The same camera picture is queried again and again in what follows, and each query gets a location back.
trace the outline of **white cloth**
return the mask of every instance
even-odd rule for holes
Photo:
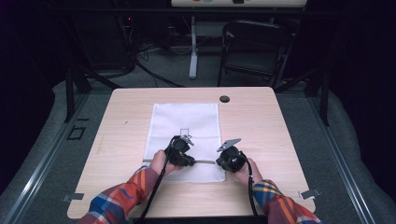
[[[144,160],[151,160],[159,149],[166,149],[181,129],[188,129],[191,141],[187,155],[196,161],[215,161],[221,146],[218,104],[155,104],[148,130]],[[195,163],[193,166],[174,171],[163,181],[174,182],[220,182],[225,172],[217,164]]]

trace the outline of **person's left hand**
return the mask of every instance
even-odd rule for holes
[[[152,162],[149,165],[149,167],[153,169],[158,175],[160,175],[161,171],[163,170],[163,164],[165,163],[165,159],[166,159],[165,151],[160,149],[158,150],[158,152],[154,154],[154,158],[152,159]],[[171,172],[175,170],[180,170],[182,168],[183,167],[181,166],[175,166],[174,164],[168,162],[166,164],[165,175],[169,175]]]

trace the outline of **person's right hand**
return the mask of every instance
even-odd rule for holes
[[[251,171],[253,174],[253,185],[262,180],[262,174],[259,171],[259,168],[256,165],[256,162],[251,159],[247,158],[248,162],[251,166]],[[243,184],[248,185],[248,163],[245,162],[245,165],[240,169],[238,172],[235,172],[235,177]]]

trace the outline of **chair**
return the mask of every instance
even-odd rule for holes
[[[281,79],[281,70],[292,45],[292,35],[284,27],[257,21],[231,21],[222,29],[222,70],[261,76],[270,87]]]

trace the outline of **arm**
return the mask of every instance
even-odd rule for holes
[[[297,204],[290,197],[284,196],[271,180],[264,180],[252,159],[248,159],[253,172],[253,196],[266,216],[268,223],[311,224],[321,221],[309,210]],[[235,177],[248,185],[247,165],[235,173]]]
[[[90,211],[78,223],[125,223],[130,211],[150,195],[165,162],[159,150],[149,168],[137,171],[126,183],[107,189],[91,201]],[[165,175],[179,169],[168,163]]]

